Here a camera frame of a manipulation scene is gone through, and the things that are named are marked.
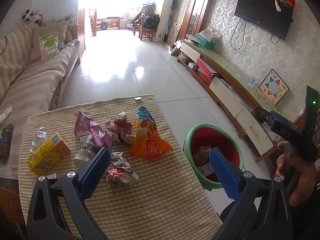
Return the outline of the person right hand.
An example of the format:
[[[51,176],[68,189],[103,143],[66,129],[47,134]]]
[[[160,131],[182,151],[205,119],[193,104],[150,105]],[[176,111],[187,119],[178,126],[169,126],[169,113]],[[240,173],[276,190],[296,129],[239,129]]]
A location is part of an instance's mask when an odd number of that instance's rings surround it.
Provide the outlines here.
[[[289,197],[289,204],[291,206],[298,206],[305,202],[313,193],[315,188],[315,165],[314,163],[306,162],[301,156],[289,152],[285,158],[282,154],[277,159],[276,176],[279,176],[283,181],[285,180],[285,166],[289,165],[300,173],[297,186],[294,188]]]

